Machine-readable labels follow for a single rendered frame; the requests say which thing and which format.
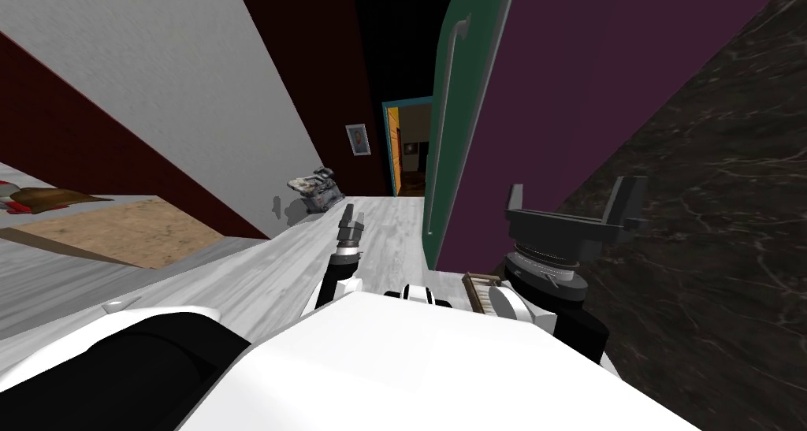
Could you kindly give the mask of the framed portrait picture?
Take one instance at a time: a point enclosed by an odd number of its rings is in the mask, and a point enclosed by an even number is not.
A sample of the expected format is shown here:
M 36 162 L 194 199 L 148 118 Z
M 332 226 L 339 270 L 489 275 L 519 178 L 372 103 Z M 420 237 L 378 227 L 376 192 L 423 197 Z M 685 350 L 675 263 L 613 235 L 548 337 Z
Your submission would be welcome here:
M 370 156 L 370 146 L 367 140 L 366 126 L 364 124 L 350 124 L 345 127 L 354 156 Z

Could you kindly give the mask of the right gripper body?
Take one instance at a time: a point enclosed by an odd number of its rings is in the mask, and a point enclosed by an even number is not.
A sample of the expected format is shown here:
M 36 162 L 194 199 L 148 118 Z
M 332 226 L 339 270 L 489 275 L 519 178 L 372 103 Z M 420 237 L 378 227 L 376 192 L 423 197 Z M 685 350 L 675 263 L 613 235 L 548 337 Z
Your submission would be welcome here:
M 508 235 L 520 248 L 569 262 L 598 257 L 605 244 L 625 243 L 649 223 L 629 217 L 617 224 L 596 218 L 551 214 L 532 210 L 506 210 Z

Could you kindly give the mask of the green door leaf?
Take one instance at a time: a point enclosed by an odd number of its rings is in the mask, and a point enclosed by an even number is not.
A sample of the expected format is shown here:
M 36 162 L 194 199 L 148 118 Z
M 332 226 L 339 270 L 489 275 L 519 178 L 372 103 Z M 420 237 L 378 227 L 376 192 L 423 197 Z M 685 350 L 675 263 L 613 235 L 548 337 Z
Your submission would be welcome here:
M 504 26 L 512 0 L 451 0 L 441 27 L 437 44 L 434 73 L 431 134 L 426 171 L 426 194 L 422 219 L 422 246 L 426 265 L 439 268 L 438 262 L 444 247 L 444 238 L 456 203 L 459 184 L 467 162 L 478 118 L 485 100 L 487 84 L 496 61 Z M 448 39 L 453 25 L 472 17 L 465 39 L 457 38 L 456 51 L 449 88 L 448 105 L 444 121 L 444 135 L 437 176 L 437 197 L 433 208 L 433 234 L 426 231 L 430 200 L 430 181 L 433 174 L 434 147 L 437 138 L 437 119 L 442 95 L 443 76 Z

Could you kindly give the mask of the orange door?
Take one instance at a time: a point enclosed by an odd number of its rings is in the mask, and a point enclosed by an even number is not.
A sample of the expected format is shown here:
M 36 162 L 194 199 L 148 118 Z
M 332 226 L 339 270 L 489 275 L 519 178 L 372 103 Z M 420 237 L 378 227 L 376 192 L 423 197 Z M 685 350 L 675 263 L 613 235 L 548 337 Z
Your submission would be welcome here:
M 401 144 L 400 144 L 400 117 L 397 106 L 388 106 L 386 111 L 386 127 L 388 127 L 389 150 L 394 185 L 394 195 L 398 196 L 401 189 Z

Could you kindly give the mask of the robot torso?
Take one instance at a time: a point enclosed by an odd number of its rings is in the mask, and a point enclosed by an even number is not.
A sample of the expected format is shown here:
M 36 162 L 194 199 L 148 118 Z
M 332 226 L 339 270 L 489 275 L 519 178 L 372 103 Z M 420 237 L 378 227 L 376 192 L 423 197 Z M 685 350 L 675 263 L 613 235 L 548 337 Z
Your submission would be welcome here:
M 699 431 L 539 327 L 352 292 L 251 345 L 177 431 Z

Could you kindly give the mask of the grey white cluttered appliance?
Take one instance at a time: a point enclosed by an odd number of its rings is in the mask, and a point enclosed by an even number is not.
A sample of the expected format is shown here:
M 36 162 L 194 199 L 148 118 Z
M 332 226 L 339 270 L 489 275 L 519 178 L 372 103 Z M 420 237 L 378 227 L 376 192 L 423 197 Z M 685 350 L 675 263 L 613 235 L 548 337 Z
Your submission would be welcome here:
M 333 176 L 330 168 L 321 167 L 310 176 L 289 180 L 287 185 L 302 195 L 308 214 L 322 214 L 345 198 Z

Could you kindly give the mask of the brown slatted wooden crate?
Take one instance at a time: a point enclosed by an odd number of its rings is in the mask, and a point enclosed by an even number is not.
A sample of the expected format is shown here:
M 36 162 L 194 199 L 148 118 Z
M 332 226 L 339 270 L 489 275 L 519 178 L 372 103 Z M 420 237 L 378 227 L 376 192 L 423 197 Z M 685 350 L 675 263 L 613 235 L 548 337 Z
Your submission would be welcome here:
M 501 286 L 498 276 L 480 273 L 465 273 L 462 282 L 467 292 L 473 312 L 496 316 L 496 311 L 489 299 L 489 290 Z

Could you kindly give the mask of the tan rug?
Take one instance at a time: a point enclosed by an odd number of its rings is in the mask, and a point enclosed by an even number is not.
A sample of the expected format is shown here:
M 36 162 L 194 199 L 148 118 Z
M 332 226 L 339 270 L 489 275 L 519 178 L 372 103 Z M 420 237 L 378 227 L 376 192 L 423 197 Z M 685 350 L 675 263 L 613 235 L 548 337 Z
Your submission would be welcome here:
M 0 215 L 0 240 L 77 258 L 161 269 L 224 236 L 160 198 Z

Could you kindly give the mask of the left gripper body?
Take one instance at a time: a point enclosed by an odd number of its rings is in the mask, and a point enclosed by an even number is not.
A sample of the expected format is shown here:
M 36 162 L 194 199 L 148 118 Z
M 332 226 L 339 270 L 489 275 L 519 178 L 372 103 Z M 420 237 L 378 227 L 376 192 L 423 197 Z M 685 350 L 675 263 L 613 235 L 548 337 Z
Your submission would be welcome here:
M 361 240 L 364 224 L 357 220 L 340 220 L 337 233 L 338 248 L 358 247 Z

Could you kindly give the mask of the red white object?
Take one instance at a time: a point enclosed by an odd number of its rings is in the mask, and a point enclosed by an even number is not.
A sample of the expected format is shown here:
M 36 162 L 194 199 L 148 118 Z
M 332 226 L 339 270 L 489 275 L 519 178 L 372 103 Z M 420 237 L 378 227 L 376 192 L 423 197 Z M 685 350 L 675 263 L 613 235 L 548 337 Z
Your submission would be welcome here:
M 21 188 L 18 185 L 0 180 L 0 204 L 6 208 L 9 214 L 31 214 L 32 211 L 28 206 L 20 204 L 11 197 L 19 191 Z

